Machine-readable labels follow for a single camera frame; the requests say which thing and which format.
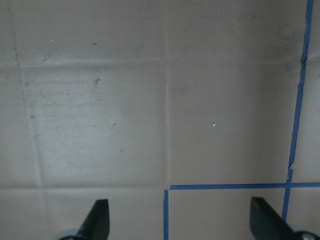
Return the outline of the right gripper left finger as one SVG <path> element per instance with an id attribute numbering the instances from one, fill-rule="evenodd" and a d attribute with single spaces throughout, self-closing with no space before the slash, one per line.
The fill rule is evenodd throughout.
<path id="1" fill-rule="evenodd" d="M 76 233 L 60 236 L 58 240 L 107 240 L 110 234 L 110 211 L 108 199 L 95 201 Z"/>

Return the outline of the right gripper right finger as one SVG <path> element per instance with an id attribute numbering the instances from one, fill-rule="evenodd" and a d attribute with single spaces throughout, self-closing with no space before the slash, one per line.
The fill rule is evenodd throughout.
<path id="1" fill-rule="evenodd" d="M 318 240 L 307 230 L 293 230 L 262 197 L 252 197 L 249 227 L 256 240 Z"/>

